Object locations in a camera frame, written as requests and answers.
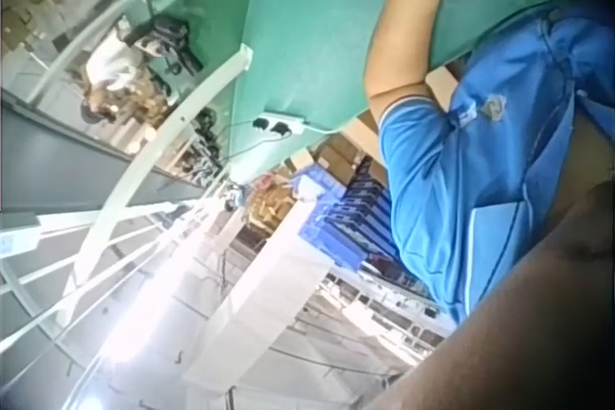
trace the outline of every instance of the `green table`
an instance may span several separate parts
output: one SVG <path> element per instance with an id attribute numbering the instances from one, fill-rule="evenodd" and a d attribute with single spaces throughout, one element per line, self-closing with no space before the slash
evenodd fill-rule
<path id="1" fill-rule="evenodd" d="M 249 72 L 214 102 L 230 156 L 257 146 L 266 135 L 249 125 L 264 110 L 304 116 L 330 129 L 365 111 L 361 75 L 367 46 L 384 0 L 178 0 L 172 9 L 190 20 L 196 54 L 207 63 L 204 78 L 242 41 L 255 55 Z M 437 66 L 472 50 L 496 25 L 549 0 L 444 0 L 431 63 Z M 131 20 L 144 15 L 141 7 Z M 185 91 L 195 82 L 174 83 Z M 232 175 L 249 180 L 317 142 L 305 133 L 260 144 L 232 157 Z"/>

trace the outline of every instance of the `fluorescent light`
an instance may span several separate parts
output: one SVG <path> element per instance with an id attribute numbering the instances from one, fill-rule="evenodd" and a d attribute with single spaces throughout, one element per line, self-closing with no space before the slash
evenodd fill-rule
<path id="1" fill-rule="evenodd" d="M 143 133 L 143 137 L 147 141 L 154 141 L 154 139 L 156 139 L 157 135 L 158 135 L 158 132 L 156 131 L 156 129 L 154 127 L 147 127 L 145 129 L 145 132 Z"/>
<path id="2" fill-rule="evenodd" d="M 201 243 L 198 231 L 185 240 L 157 270 L 136 296 L 135 303 L 113 329 L 102 349 L 114 363 L 128 362 L 147 344 L 166 307 L 182 283 L 188 264 Z"/>
<path id="3" fill-rule="evenodd" d="M 103 410 L 103 404 L 98 398 L 90 397 L 83 400 L 77 410 Z"/>
<path id="4" fill-rule="evenodd" d="M 139 141 L 132 141 L 127 147 L 126 147 L 126 153 L 127 154 L 136 154 L 141 150 L 141 143 Z"/>

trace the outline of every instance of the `person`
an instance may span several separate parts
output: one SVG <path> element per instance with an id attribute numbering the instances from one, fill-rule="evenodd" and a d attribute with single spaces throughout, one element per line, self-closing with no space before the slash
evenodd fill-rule
<path id="1" fill-rule="evenodd" d="M 445 112 L 426 84 L 441 0 L 386 0 L 364 86 L 407 268 L 462 323 L 544 235 L 573 116 L 615 128 L 614 20 L 599 0 L 510 19 L 472 54 Z"/>
<path id="2" fill-rule="evenodd" d="M 136 113 L 143 121 L 159 125 L 163 120 L 167 111 L 165 98 L 170 92 L 160 76 L 148 69 L 147 60 L 165 55 L 166 49 L 148 36 L 132 40 L 134 45 L 129 45 L 126 37 L 131 32 L 126 19 L 121 19 L 78 73 L 76 80 L 85 96 L 81 113 L 89 124 L 114 122 L 129 100 L 136 103 Z"/>
<path id="3" fill-rule="evenodd" d="M 366 410 L 612 408 L 613 187 L 576 203 L 468 320 Z"/>

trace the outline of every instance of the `shirt sleeve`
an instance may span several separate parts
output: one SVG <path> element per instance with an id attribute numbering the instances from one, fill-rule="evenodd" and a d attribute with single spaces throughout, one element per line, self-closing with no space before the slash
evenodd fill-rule
<path id="1" fill-rule="evenodd" d="M 428 179 L 452 127 L 426 97 L 404 99 L 382 116 L 380 125 L 381 155 L 395 196 L 409 182 Z"/>

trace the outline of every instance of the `power strip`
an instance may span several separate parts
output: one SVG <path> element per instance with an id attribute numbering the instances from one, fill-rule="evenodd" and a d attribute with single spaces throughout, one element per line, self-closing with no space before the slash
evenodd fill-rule
<path id="1" fill-rule="evenodd" d="M 306 119 L 304 117 L 266 111 L 261 114 L 258 119 L 269 122 L 269 125 L 265 129 L 266 132 L 269 132 L 279 123 L 285 124 L 292 134 L 301 134 L 306 130 Z"/>

